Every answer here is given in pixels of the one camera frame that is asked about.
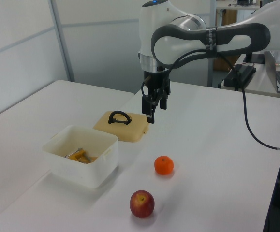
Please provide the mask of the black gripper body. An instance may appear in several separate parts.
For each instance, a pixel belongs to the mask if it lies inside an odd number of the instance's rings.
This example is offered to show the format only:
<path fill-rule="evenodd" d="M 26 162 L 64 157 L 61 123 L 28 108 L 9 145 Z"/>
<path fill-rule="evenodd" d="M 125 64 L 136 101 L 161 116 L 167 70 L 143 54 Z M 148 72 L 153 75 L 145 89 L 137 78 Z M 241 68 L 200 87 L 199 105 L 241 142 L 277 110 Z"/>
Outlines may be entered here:
<path fill-rule="evenodd" d="M 171 93 L 169 70 L 165 69 L 157 73 L 144 71 L 144 85 L 148 88 L 149 96 L 156 97 L 159 89 L 169 95 Z"/>

